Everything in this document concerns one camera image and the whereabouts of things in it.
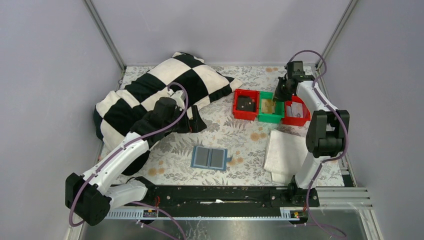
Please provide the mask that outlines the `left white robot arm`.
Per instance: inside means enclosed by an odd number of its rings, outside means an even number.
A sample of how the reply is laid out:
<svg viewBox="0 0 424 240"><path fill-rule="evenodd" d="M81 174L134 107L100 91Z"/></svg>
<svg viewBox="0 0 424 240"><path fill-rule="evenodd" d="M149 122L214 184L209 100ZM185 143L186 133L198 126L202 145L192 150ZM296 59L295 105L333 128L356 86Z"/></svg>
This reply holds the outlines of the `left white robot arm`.
<svg viewBox="0 0 424 240"><path fill-rule="evenodd" d="M155 192L140 180L113 186L113 181L137 158L147 153L170 133L199 133L207 128L197 106L189 107L187 92L169 90L160 97L153 110L135 122L123 141L105 159L83 174L70 174L65 180L65 206L72 227L77 214L91 226L100 223L110 210L139 201L148 206L155 200Z"/></svg>

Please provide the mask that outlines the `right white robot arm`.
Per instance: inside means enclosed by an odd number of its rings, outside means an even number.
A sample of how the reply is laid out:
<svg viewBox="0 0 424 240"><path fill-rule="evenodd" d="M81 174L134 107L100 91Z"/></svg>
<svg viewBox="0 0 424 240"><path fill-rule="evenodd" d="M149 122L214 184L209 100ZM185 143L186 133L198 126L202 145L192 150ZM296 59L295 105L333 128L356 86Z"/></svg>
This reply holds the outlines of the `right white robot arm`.
<svg viewBox="0 0 424 240"><path fill-rule="evenodd" d="M285 118L309 116L305 137L307 155L284 192L286 202L303 207L319 206L315 183L323 165L342 158L348 148L350 114L340 110L323 95L313 75L307 75L302 61L289 61L286 74L278 78L273 101L284 106Z"/></svg>

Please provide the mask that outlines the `blue card holder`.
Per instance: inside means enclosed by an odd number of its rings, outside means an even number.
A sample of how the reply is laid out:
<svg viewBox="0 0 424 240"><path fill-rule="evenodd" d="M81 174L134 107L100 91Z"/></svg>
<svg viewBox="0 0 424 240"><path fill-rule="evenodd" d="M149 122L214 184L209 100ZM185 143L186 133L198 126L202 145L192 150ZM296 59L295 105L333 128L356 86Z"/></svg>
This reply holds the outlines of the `blue card holder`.
<svg viewBox="0 0 424 240"><path fill-rule="evenodd" d="M232 158L225 148L194 146L190 166L198 169L226 171L227 163Z"/></svg>

